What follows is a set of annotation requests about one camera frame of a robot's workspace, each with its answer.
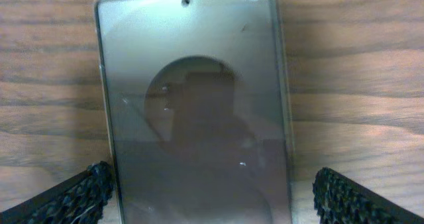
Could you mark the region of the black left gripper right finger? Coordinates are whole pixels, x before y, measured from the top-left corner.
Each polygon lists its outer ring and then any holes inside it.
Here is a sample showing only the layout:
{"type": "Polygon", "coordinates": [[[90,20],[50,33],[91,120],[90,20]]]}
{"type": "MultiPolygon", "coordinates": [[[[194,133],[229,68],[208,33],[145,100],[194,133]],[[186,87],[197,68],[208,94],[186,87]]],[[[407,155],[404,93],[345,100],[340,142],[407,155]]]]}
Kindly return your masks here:
{"type": "Polygon", "coordinates": [[[313,182],[314,209],[324,224],[423,224],[423,218],[324,167],[313,182]]]}

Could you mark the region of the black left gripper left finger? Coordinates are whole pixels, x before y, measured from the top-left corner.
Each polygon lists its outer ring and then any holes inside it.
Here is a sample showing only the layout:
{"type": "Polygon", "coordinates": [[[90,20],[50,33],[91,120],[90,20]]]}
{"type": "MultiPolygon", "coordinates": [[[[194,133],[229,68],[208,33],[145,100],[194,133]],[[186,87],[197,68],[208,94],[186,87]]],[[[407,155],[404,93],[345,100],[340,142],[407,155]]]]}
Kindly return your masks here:
{"type": "Polygon", "coordinates": [[[87,170],[1,212],[9,224],[97,224],[115,187],[112,167],[101,161],[87,170]]]}

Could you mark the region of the Galaxy S25 Ultra smartphone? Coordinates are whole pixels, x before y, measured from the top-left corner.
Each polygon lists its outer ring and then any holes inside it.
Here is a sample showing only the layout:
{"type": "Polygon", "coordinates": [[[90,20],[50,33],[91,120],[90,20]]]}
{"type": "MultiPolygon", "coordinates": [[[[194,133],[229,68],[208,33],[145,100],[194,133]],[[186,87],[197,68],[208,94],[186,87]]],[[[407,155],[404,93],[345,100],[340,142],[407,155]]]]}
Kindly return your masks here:
{"type": "Polygon", "coordinates": [[[123,223],[291,223],[276,0],[96,0],[123,223]]]}

